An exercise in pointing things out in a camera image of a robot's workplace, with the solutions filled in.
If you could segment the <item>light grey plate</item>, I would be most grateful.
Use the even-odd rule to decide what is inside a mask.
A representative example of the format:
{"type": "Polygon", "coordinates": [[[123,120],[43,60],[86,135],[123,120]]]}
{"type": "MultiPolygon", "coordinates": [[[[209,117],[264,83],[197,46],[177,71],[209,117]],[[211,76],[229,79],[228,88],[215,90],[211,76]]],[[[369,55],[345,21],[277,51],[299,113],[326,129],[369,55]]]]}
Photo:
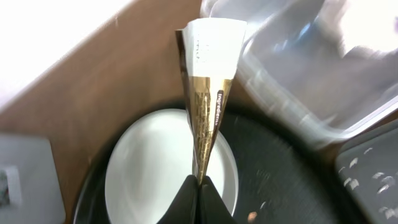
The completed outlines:
{"type": "MultiPolygon", "coordinates": [[[[105,200],[111,223],[157,223],[188,175],[193,174],[193,135],[184,110],[150,113],[121,136],[108,163],[105,200]]],[[[233,216],[238,171],[218,133],[206,176],[233,216]]]]}

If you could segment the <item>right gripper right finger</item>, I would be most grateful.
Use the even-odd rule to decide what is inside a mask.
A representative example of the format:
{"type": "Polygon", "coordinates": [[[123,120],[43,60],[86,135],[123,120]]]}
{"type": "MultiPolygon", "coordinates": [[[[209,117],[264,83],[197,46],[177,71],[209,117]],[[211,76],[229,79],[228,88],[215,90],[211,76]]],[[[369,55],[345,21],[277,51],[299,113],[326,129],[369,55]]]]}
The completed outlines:
{"type": "Polygon", "coordinates": [[[236,224],[210,177],[206,176],[198,192],[199,224],[236,224]]]}

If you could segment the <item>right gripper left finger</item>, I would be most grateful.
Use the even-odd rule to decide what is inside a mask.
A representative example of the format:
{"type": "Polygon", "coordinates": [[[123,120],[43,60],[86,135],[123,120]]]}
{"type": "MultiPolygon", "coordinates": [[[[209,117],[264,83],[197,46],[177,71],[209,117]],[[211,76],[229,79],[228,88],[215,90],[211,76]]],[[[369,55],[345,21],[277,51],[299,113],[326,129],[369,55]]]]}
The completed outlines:
{"type": "Polygon", "coordinates": [[[188,175],[157,224],[194,224],[198,199],[198,182],[188,175]]]}

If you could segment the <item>gold foil wrapper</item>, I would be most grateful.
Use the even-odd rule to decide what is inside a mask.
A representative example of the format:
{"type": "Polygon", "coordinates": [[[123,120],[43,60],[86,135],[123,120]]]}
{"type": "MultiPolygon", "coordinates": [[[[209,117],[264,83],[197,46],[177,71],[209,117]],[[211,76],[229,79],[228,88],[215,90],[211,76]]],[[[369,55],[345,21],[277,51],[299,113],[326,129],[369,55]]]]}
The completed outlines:
{"type": "Polygon", "coordinates": [[[188,123],[193,174],[199,183],[208,163],[235,78],[247,23],[208,17],[175,31],[188,123]]]}

